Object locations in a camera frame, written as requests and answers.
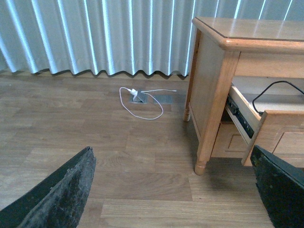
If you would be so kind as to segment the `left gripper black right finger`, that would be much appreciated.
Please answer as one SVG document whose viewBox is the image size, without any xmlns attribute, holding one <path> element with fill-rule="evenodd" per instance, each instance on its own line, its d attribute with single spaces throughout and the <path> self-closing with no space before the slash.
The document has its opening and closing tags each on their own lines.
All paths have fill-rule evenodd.
<svg viewBox="0 0 304 228">
<path fill-rule="evenodd" d="M 256 186 L 276 228 L 304 226 L 304 171 L 255 145 L 251 163 Z"/>
</svg>

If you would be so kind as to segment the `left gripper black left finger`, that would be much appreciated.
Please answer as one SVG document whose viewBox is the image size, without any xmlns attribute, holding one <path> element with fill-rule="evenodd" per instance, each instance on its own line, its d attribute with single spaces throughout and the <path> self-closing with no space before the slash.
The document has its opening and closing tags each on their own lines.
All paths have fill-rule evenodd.
<svg viewBox="0 0 304 228">
<path fill-rule="evenodd" d="M 75 228 L 84 212 L 96 165 L 86 147 L 0 212 L 2 228 Z"/>
</svg>

